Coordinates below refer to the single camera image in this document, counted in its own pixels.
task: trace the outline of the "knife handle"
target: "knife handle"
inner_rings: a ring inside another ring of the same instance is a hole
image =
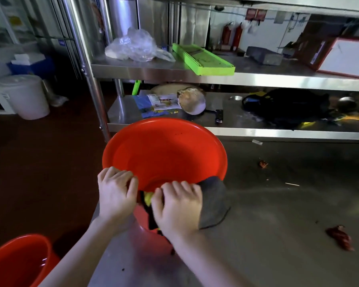
[[[224,121],[224,111],[223,110],[215,110],[215,123],[220,124]]]

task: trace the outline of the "green plastic tray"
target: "green plastic tray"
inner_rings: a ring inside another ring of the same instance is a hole
[[[178,45],[173,43],[173,51],[196,75],[234,75],[234,65],[195,44]]]

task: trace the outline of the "hand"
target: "hand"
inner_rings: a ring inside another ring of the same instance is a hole
[[[164,236],[175,244],[177,240],[190,237],[199,230],[202,209],[200,186],[186,181],[165,183],[157,188],[152,197],[154,219]]]
[[[99,217],[116,222],[130,215],[137,202],[138,178],[131,171],[119,171],[113,166],[103,169],[97,178],[100,191]]]

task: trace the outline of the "gray box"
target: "gray box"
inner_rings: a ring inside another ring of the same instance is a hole
[[[255,46],[249,46],[246,50],[246,55],[263,65],[280,65],[283,59],[282,54]]]

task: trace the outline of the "finger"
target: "finger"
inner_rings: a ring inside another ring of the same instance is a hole
[[[120,171],[116,167],[112,166],[109,168],[108,172],[105,174],[104,179],[109,179],[118,172],[120,172]]]
[[[182,185],[178,181],[173,181],[172,184],[179,197],[187,194],[187,191],[183,189]]]
[[[129,189],[126,194],[126,197],[133,198],[137,201],[137,192],[138,192],[138,178],[137,176],[132,177],[129,184]]]
[[[192,194],[192,195],[195,194],[191,185],[189,183],[187,183],[187,181],[182,181],[181,185],[189,194]]]
[[[177,192],[175,191],[173,185],[171,183],[164,183],[162,186],[162,192],[163,192],[163,196],[165,198],[176,198],[177,197]]]
[[[199,199],[200,202],[202,202],[202,189],[201,189],[201,186],[199,186],[197,184],[192,184],[192,187],[194,189],[194,193],[196,194],[197,198]]]
[[[105,174],[107,173],[108,170],[109,170],[109,168],[104,168],[101,170],[101,172],[97,175],[98,182],[101,182],[104,180]]]
[[[152,196],[152,209],[155,221],[159,221],[162,217],[163,202],[162,202],[162,189],[157,188]]]
[[[112,179],[115,179],[115,178],[117,178],[117,177],[123,175],[125,172],[127,172],[127,170],[122,170],[122,171],[120,171],[119,173],[116,173],[115,175],[113,175]]]
[[[116,178],[117,182],[119,182],[120,184],[122,185],[125,185],[127,184],[127,182],[133,177],[133,172],[132,171],[127,171],[123,174],[121,174],[120,176],[118,176]]]

